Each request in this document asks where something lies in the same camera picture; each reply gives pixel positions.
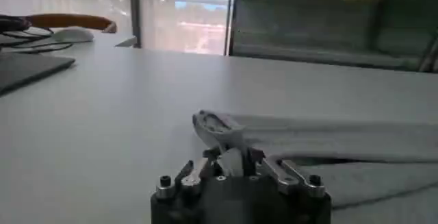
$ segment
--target screw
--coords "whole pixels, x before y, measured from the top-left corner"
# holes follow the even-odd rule
[[[318,175],[310,175],[309,181],[310,181],[310,184],[312,186],[321,186],[322,185],[321,177]]]
[[[159,185],[162,187],[169,187],[172,184],[172,179],[170,178],[170,176],[161,176],[159,178]]]

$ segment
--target white table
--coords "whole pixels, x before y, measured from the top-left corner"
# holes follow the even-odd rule
[[[98,46],[0,97],[0,223],[149,223],[159,175],[204,148],[191,115],[438,123],[436,75]]]

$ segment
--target chair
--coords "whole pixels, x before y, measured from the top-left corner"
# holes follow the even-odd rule
[[[46,28],[59,28],[80,26],[88,29],[98,29],[103,33],[116,33],[115,22],[102,16],[83,14],[36,14],[26,16],[33,26]]]

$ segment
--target towel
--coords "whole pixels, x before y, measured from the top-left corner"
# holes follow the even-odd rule
[[[332,197],[333,224],[438,223],[436,125],[304,121],[206,111],[195,114],[193,122],[210,147],[251,146],[320,175]],[[354,162],[321,161],[333,158]]]

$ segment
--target black laptop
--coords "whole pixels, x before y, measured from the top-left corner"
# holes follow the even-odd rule
[[[0,95],[67,69],[73,62],[71,58],[0,53]]]

